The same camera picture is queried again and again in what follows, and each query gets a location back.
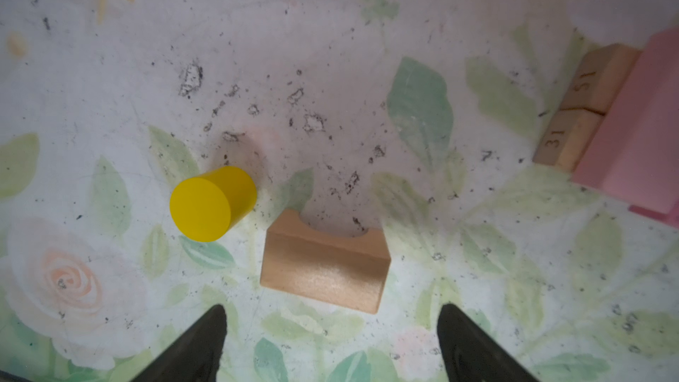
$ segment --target pink object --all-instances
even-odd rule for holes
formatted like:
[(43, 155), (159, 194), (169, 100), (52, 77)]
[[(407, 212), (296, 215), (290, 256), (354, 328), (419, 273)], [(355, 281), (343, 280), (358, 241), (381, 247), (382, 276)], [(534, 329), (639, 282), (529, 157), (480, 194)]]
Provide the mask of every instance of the pink object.
[(650, 38), (571, 180), (635, 204), (642, 215), (673, 210), (679, 200), (679, 28)]
[(659, 212), (650, 211), (649, 209), (638, 206), (630, 206), (628, 209), (640, 216), (652, 218), (653, 220), (665, 223), (666, 225), (679, 228), (679, 201), (677, 201), (668, 214), (660, 214)]

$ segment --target floral print surface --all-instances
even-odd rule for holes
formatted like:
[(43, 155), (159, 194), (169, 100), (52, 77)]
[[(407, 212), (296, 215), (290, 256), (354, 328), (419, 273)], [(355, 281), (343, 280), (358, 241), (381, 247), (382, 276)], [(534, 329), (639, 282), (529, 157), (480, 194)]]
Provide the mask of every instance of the floral print surface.
[[(677, 231), (531, 156), (582, 55), (679, 0), (83, 3), (0, 4), (0, 369), (127, 382), (222, 304), (220, 382), (444, 382), (452, 302), (541, 381), (676, 379)], [(258, 202), (197, 243), (168, 200), (219, 166)], [(384, 230), (376, 315), (259, 285), (284, 208)]]

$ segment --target wooden arch block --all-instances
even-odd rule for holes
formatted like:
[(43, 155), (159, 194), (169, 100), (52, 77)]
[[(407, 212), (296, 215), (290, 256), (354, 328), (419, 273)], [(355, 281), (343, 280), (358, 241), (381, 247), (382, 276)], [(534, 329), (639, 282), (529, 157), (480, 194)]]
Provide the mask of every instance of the wooden arch block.
[(302, 223), (294, 209), (285, 209), (266, 232), (259, 283), (374, 314), (390, 263), (381, 230), (333, 236)]

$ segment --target yellow cylinder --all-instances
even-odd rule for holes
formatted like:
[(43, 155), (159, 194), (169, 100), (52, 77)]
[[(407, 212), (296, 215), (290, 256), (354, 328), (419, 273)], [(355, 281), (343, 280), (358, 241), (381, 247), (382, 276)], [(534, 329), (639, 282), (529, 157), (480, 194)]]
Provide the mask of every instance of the yellow cylinder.
[(178, 184), (170, 197), (170, 214), (186, 237), (212, 242), (252, 211), (256, 202), (252, 178), (238, 167), (226, 166)]

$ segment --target yellow block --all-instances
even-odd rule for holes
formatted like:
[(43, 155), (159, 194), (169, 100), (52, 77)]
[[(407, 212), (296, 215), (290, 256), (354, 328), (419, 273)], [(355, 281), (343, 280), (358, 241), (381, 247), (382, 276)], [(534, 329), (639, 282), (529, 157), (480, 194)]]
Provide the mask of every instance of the yellow block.
[(189, 239), (212, 242), (253, 210), (257, 188), (238, 167), (222, 167), (184, 180), (170, 197), (174, 224)]

